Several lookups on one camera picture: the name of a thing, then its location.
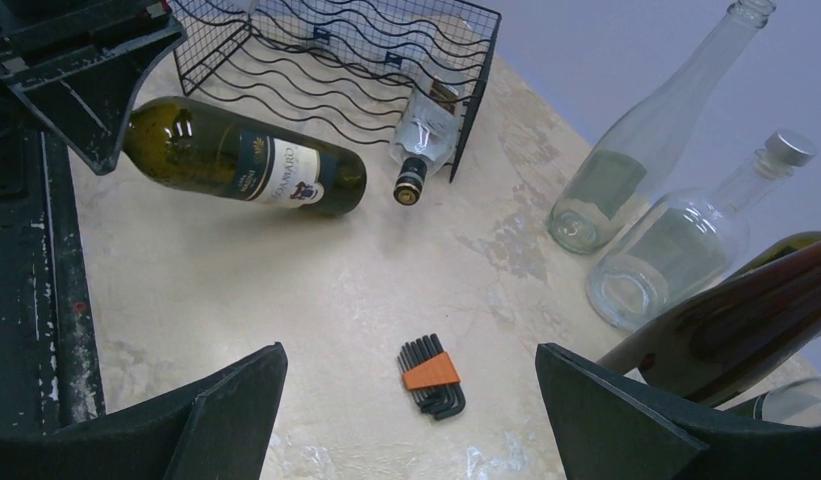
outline black wire wine rack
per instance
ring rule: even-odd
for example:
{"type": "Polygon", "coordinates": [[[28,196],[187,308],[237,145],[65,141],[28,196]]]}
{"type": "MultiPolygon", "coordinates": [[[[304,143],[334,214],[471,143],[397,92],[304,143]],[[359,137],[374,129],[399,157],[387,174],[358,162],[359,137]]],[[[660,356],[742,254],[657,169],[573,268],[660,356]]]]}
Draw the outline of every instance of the black wire wine rack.
{"type": "Polygon", "coordinates": [[[498,12],[463,0],[170,5],[188,33],[174,56],[184,95],[257,102],[261,119],[286,128],[321,123],[348,142],[388,143],[417,80],[436,76],[461,92],[451,100],[462,117],[454,180],[489,79],[498,12]]]}

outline silver bottle cap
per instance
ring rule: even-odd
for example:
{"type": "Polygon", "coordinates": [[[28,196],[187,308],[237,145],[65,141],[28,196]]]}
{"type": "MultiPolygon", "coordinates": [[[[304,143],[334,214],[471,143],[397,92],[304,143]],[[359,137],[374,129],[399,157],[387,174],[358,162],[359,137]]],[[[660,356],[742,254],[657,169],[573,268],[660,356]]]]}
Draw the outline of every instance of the silver bottle cap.
{"type": "Polygon", "coordinates": [[[763,145],[775,158],[794,167],[804,166],[816,156],[810,140],[786,128],[776,130],[763,145]]]}

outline light purple wall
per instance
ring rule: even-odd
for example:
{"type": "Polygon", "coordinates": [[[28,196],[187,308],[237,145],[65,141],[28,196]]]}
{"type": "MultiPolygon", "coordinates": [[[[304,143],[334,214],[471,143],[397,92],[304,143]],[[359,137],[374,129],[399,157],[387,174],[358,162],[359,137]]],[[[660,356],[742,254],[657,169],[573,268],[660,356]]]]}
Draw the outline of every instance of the light purple wall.
{"type": "MultiPolygon", "coordinates": [[[[477,3],[504,15],[498,53],[594,143],[675,71],[731,0],[477,3]]],[[[713,93],[664,191],[715,186],[779,127],[811,138],[820,155],[753,212],[749,257],[821,230],[821,0],[781,2],[713,93]]],[[[821,370],[821,339],[803,354],[821,370]]]]}

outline wavy metal wire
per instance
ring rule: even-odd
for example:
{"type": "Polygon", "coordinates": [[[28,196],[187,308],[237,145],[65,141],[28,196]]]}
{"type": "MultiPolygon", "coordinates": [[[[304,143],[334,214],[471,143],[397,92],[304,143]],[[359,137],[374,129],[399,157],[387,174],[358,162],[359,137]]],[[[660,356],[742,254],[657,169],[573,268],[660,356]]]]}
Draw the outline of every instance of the wavy metal wire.
{"type": "Polygon", "coordinates": [[[175,50],[185,95],[197,90],[223,103],[253,100],[279,119],[324,122],[360,145],[389,141],[386,132],[394,130],[410,93],[418,87],[411,75],[434,78],[425,68],[427,62],[461,72],[465,81],[453,85],[462,86],[466,94],[454,102],[463,103],[466,110],[452,161],[450,179],[454,180],[489,79],[499,13],[464,0],[259,0],[253,15],[228,0],[172,0],[170,5],[189,34],[175,50]],[[328,32],[328,45],[320,43],[325,39],[317,38],[317,32],[328,32]],[[263,52],[257,54],[254,47],[263,52]],[[335,48],[343,52],[342,57],[335,48]],[[281,71],[290,67],[293,71],[281,71]],[[327,89],[299,85],[293,79],[299,74],[307,83],[327,89]],[[232,95],[208,88],[208,80],[232,95]],[[376,85],[379,94],[373,90],[376,85]],[[257,91],[271,92],[282,103],[249,93],[257,91]],[[302,105],[289,95],[314,99],[316,104],[302,105]],[[282,105],[306,116],[284,113],[282,105]],[[352,114],[359,119],[352,120],[352,114]]]}

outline marble table top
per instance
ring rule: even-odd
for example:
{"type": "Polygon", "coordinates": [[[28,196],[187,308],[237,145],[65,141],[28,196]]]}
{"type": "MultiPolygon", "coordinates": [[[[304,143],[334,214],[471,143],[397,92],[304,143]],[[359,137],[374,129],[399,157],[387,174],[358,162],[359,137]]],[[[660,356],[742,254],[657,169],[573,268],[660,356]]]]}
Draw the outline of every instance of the marble table top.
{"type": "MultiPolygon", "coordinates": [[[[180,93],[168,58],[138,103],[180,93]]],[[[271,120],[256,103],[230,108],[271,120]]],[[[320,219],[174,191],[124,156],[96,177],[73,157],[108,411],[280,341],[289,371],[263,478],[564,478],[537,344],[596,359],[623,336],[584,292],[598,257],[565,252],[543,225],[587,143],[498,58],[455,182],[430,178],[415,207],[392,198],[384,144],[292,128],[361,155],[355,211],[320,219]],[[404,342],[434,332],[467,399],[443,422],[418,412],[396,364],[404,342]]],[[[749,394],[812,373],[796,357],[749,394]]]]}

